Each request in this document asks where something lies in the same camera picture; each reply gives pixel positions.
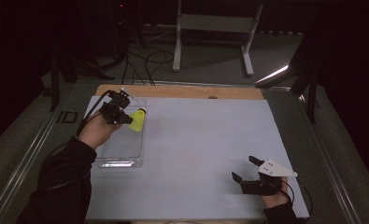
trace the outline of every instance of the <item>table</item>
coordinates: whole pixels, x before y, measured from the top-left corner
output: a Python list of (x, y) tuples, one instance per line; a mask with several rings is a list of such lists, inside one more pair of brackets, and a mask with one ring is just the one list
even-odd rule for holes
[[(62, 103), (57, 107), (56, 113), (51, 114), (50, 118), (46, 120), (45, 125), (42, 126), (40, 130), (34, 130), (35, 132), (40, 132), (40, 135), (35, 138), (34, 143), (27, 148), (29, 157), (23, 157), (24, 164), (20, 164), (17, 167), (16, 172), (13, 173), (7, 187), (0, 196), (0, 221), (2, 221), (2, 223), (15, 222), (16, 216), (26, 205), (28, 197), (30, 197), (31, 193), (35, 190), (41, 162), (50, 154), (53, 147), (60, 145), (65, 140), (68, 140), (69, 136), (77, 132), (79, 120), (76, 123), (58, 123), (56, 121), (59, 114), (62, 111), (72, 111), (78, 112), (79, 118), (83, 117), (89, 99), (95, 95), (99, 85), (100, 84), (97, 83), (67, 84), (67, 88), (64, 88), (63, 91)], [(166, 90), (159, 89), (161, 88), (159, 86), (144, 88), (149, 88), (150, 92), (161, 91), (153, 94), (163, 94), (167, 90), (167, 92), (175, 92), (172, 86), (181, 87), (182, 85), (185, 84), (178, 85), (177, 83), (173, 83), (167, 86)], [(130, 86), (130, 90), (135, 91), (136, 88), (145, 90), (143, 86)], [(229, 90), (229, 94), (238, 90), (246, 91), (247, 95), (256, 92), (256, 95), (264, 97), (264, 99), (267, 100), (273, 112), (281, 139), (290, 156), (291, 165), (294, 171), (299, 174), (302, 184), (306, 186), (312, 197), (314, 204), (312, 217), (310, 219), (312, 223), (359, 223), (358, 221), (350, 221), (351, 219), (346, 217), (346, 214), (351, 212), (361, 214), (361, 220), (365, 220), (366, 223), (369, 223), (369, 203), (364, 203), (364, 199), (369, 199), (369, 197), (364, 195), (368, 192), (365, 192), (364, 188), (369, 187), (366, 184), (368, 183), (367, 179), (364, 178), (366, 175), (362, 169), (352, 169), (354, 167), (354, 161), (359, 160), (358, 155), (352, 156), (347, 153), (343, 155), (334, 155), (331, 158), (334, 159), (334, 165), (326, 162), (325, 160), (330, 158), (329, 153), (331, 152), (326, 151), (324, 147), (326, 142), (320, 139), (318, 129), (316, 129), (306, 117), (304, 105), (301, 100), (293, 96), (289, 91), (262, 90), (261, 94), (259, 90), (254, 90), (251, 86), (239, 86), (239, 88), (233, 89), (227, 87), (217, 87), (215, 89), (214, 87), (210, 87), (210, 85), (195, 86), (195, 89), (198, 88), (200, 88), (199, 92), (204, 92), (205, 98), (209, 95), (216, 95), (222, 98), (223, 95), (220, 90)], [(49, 101), (46, 102), (46, 110), (48, 110), (48, 105)], [(30, 116), (28, 120), (33, 119), (34, 115)], [(322, 131), (331, 133), (325, 128), (323, 128)], [(343, 147), (343, 149), (348, 152), (348, 146)], [(351, 168), (337, 173), (339, 177), (337, 177), (337, 175), (331, 176), (329, 172), (331, 172), (334, 167), (338, 166), (344, 168), (350, 166)], [(248, 162), (245, 162), (243, 167), (244, 169), (253, 168)], [(248, 178), (248, 176), (245, 176), (246, 174), (241, 171), (230, 170), (230, 172), (231, 171), (237, 172), (239, 175)], [(340, 186), (336, 185), (335, 180), (340, 180), (339, 178), (344, 175), (350, 175), (352, 180), (346, 187), (351, 187), (357, 191), (345, 191), (345, 195), (342, 194), (342, 191), (339, 191), (341, 190)], [(250, 197), (241, 195), (239, 192), (240, 189), (236, 186), (234, 186), (233, 190), (238, 194), (238, 197), (245, 196), (247, 199)], [(341, 204), (343, 197), (346, 197), (350, 204), (354, 206), (354, 211), (351, 211), (344, 204)], [(307, 205), (310, 205), (310, 197), (305, 197), (305, 201)], [(109, 222), (116, 223), (117, 219), (110, 220)]]
[[(121, 86), (104, 85), (99, 87), (96, 94), (111, 89), (117, 91), (120, 88)], [(263, 218), (260, 197), (243, 195), (240, 187), (231, 178), (232, 171), (245, 178), (254, 180), (258, 178), (257, 167), (247, 161), (248, 153), (254, 153), (253, 155), (259, 158), (274, 156), (284, 160), (282, 164), (290, 167), (281, 139), (276, 138), (279, 133), (268, 103), (263, 100), (259, 90), (131, 86), (129, 91), (137, 97), (145, 94), (148, 100), (144, 164), (139, 168), (107, 169), (93, 166), (88, 220)], [(209, 96), (219, 99), (205, 100)], [(200, 102), (201, 104), (207, 102), (207, 106), (202, 107), (206, 116), (196, 114), (196, 110), (190, 109), (180, 113), (177, 102), (187, 105), (187, 109), (193, 108), (194, 105), (195, 108), (202, 106), (199, 105)], [(216, 110), (220, 108), (221, 102), (232, 106), (228, 106), (228, 110)], [(206, 110), (209, 108), (213, 109), (207, 113)], [(214, 120), (207, 122), (205, 118), (210, 111), (218, 114), (218, 118), (221, 118), (220, 123), (215, 123)], [(238, 127), (241, 132), (230, 132), (234, 127), (230, 127), (232, 122), (225, 121), (227, 113), (256, 118), (234, 122), (236, 127), (240, 125), (253, 127), (249, 128), (252, 130), (251, 135), (243, 131), (243, 127)], [(180, 122), (181, 120), (192, 122), (185, 125), (186, 123)], [(175, 129), (177, 126), (174, 122), (180, 124), (179, 129)], [(212, 131), (214, 138), (210, 138), (205, 131)], [(262, 141), (263, 135), (267, 134), (268, 141)], [(207, 137), (213, 141), (203, 141)], [(247, 149), (249, 139), (254, 140), (251, 143), (256, 150)], [(268, 150), (276, 146), (279, 147), (278, 150)], [(304, 199), (293, 179), (290, 180), (290, 184), (296, 192), (294, 210), (297, 215), (305, 217), (307, 211)]]

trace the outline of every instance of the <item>black wall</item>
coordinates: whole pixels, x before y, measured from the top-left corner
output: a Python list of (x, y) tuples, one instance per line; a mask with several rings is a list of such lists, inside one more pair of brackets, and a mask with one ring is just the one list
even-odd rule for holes
[(0, 0), (0, 134), (44, 90), (50, 50), (94, 60), (78, 2)]
[(320, 7), (291, 62), (318, 72), (369, 170), (369, 1)]

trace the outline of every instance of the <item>white metal frame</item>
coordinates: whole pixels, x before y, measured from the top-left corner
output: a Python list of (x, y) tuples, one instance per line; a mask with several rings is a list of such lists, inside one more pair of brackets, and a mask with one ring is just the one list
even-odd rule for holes
[(258, 21), (263, 10), (263, 5), (258, 5), (256, 13), (251, 18), (244, 17), (223, 17), (208, 15), (181, 14), (181, 0), (177, 0), (177, 26), (176, 26), (176, 49), (173, 61), (173, 71), (180, 70), (181, 61), (181, 30), (207, 30), (207, 31), (223, 31), (248, 33), (248, 42), (242, 46), (243, 62), (246, 68), (246, 74), (252, 76), (254, 74), (248, 51), (253, 41), (254, 34), (257, 29)]

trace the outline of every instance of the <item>yellow object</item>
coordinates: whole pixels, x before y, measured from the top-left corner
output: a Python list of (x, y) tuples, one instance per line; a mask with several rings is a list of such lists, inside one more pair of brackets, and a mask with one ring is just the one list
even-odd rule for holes
[(136, 112), (129, 115), (133, 119), (132, 123), (128, 124), (128, 128), (135, 132), (141, 132), (143, 130), (143, 123), (146, 117), (146, 110), (143, 108), (138, 109)]

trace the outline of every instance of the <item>black cable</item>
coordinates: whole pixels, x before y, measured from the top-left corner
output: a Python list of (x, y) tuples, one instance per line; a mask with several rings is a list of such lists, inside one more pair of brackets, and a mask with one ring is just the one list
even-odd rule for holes
[(289, 183), (286, 183), (285, 181), (281, 180), (281, 182), (285, 183), (291, 190), (291, 195), (292, 195), (292, 199), (291, 199), (291, 203), (294, 203), (294, 190), (292, 190), (292, 187), (290, 186)]
[(99, 116), (99, 115), (101, 115), (102, 113), (100, 113), (100, 114), (97, 114), (97, 115), (94, 115), (93, 117), (91, 117), (90, 119), (87, 119), (86, 121), (85, 121), (85, 125), (87, 124), (87, 123), (89, 123), (89, 121), (91, 121), (91, 120), (93, 120), (94, 118), (96, 118), (97, 116)]
[(160, 53), (160, 52), (162, 52), (163, 53), (163, 61), (165, 62), (165, 60), (166, 60), (166, 51), (164, 50), (164, 51), (155, 51), (155, 52), (153, 52), (153, 53), (151, 53), (148, 57), (147, 57), (147, 59), (146, 59), (146, 61), (145, 61), (145, 64), (144, 64), (144, 66), (145, 66), (145, 68), (146, 68), (146, 72), (147, 72), (147, 75), (149, 76), (149, 82), (151, 82), (151, 84), (152, 85), (154, 85), (155, 86), (155, 83), (154, 83), (154, 81), (152, 80), (152, 75), (158, 70), (158, 69), (160, 69), (161, 67), (162, 67), (162, 65), (163, 65), (163, 63), (160, 63), (151, 73), (149, 72), (149, 69), (148, 69), (148, 67), (147, 67), (147, 64), (148, 64), (148, 62), (149, 62), (149, 58), (152, 56), (152, 55), (154, 55), (154, 54), (157, 54), (157, 53)]
[(129, 57), (129, 55), (128, 55), (128, 53), (126, 53), (126, 55), (125, 55), (126, 64), (125, 64), (125, 69), (123, 70), (123, 74), (122, 74), (121, 85), (123, 85), (123, 81), (125, 80), (125, 76), (126, 76), (126, 71), (128, 69), (128, 63), (129, 63), (128, 57)]
[(88, 72), (90, 72), (92, 75), (99, 77), (100, 79), (104, 79), (104, 80), (113, 80), (114, 77), (109, 77), (106, 76), (105, 74), (99, 72), (97, 69), (95, 69), (94, 67), (88, 65), (87, 63), (83, 62), (82, 60), (74, 57), (73, 55), (71, 55), (70, 53), (66, 53), (64, 55), (67, 59), (69, 59), (72, 63), (76, 64), (77, 67), (82, 68), (84, 70), (87, 70)]
[(93, 113), (93, 110), (99, 105), (100, 101), (102, 101), (102, 99), (109, 93), (109, 91), (105, 91), (97, 100), (97, 102), (93, 105), (93, 107), (91, 108), (91, 110), (88, 112), (88, 114), (85, 116), (85, 118), (81, 121), (81, 123), (78, 126), (77, 129), (77, 136), (79, 136), (79, 134), (81, 133), (82, 129), (85, 127), (85, 125), (87, 124), (87, 120), (89, 118), (89, 116)]
[[(144, 58), (144, 57), (142, 57), (140, 55), (137, 55), (137, 54), (135, 54), (135, 53), (133, 53), (133, 52), (131, 52), (129, 50), (128, 50), (128, 53), (134, 55), (135, 57), (138, 57), (140, 59), (145, 60), (145, 69), (146, 69), (147, 76), (149, 77), (149, 83), (150, 83), (150, 85), (155, 86), (155, 83), (154, 83), (154, 81), (152, 79), (153, 74), (158, 69), (160, 69), (165, 63), (172, 62), (174, 60), (174, 55), (173, 55), (172, 52), (169, 52), (167, 50), (164, 50), (164, 49), (161, 49), (161, 48), (157, 48), (157, 47), (148, 47), (148, 49), (157, 49), (157, 51), (154, 51), (151, 54), (149, 54), (149, 56), (147, 56), (147, 58)], [(163, 60), (161, 62), (156, 62), (156, 61), (153, 61), (153, 60), (150, 59), (151, 56), (153, 56), (154, 54), (157, 54), (157, 53), (163, 53)], [(171, 55), (171, 58), (169, 60), (166, 60), (166, 58), (167, 58), (166, 54), (170, 54)], [(148, 64), (149, 63), (157, 63), (158, 66), (154, 70), (152, 70), (152, 72), (150, 72), (149, 71), (149, 67), (148, 67)]]
[(146, 85), (143, 78), (141, 78), (141, 76), (137, 73), (135, 65), (133, 63), (130, 63), (129, 61), (128, 63), (131, 65), (132, 69), (134, 70), (134, 72), (132, 73), (132, 84), (135, 82), (134, 74), (136, 74), (137, 77), (141, 80), (141, 82), (143, 82), (143, 85)]
[(313, 213), (313, 200), (312, 200), (312, 197), (310, 196), (308, 189), (305, 187), (305, 185), (303, 185), (303, 183), (301, 183), (301, 181), (298, 178), (297, 178), (297, 181), (298, 181), (298, 184), (305, 190), (309, 198), (309, 202), (310, 202), (309, 218), (306, 219), (306, 221), (308, 221), (312, 217), (312, 213)]
[[(120, 32), (118, 31), (118, 27), (116, 27), (117, 24), (117, 18), (115, 16), (115, 12), (113, 11), (113, 8), (116, 7), (115, 5), (115, 1), (114, 0), (110, 0), (110, 5), (112, 5), (112, 7), (110, 8), (110, 16), (111, 16), (111, 21), (112, 21), (112, 30), (113, 30), (113, 35), (114, 35), (114, 51), (112, 53), (112, 58), (113, 58), (113, 62), (112, 63), (106, 63), (103, 65), (95, 65), (95, 64), (90, 64), (90, 63), (86, 63), (86, 65), (88, 65), (89, 67), (83, 67), (83, 64), (79, 64), (79, 66), (82, 66), (82, 68), (89, 70), (90, 68), (97, 70), (97, 71), (103, 71), (103, 70), (107, 70), (107, 69), (111, 69), (115, 66), (120, 65), (124, 60), (125, 60), (125, 56), (127, 55), (127, 49), (129, 48), (129, 45), (132, 43), (132, 41), (135, 39), (133, 38), (127, 38), (126, 36), (122, 36), (120, 35)], [(118, 46), (118, 39), (119, 37), (121, 39), (123, 39), (123, 43), (120, 44), (120, 47)]]

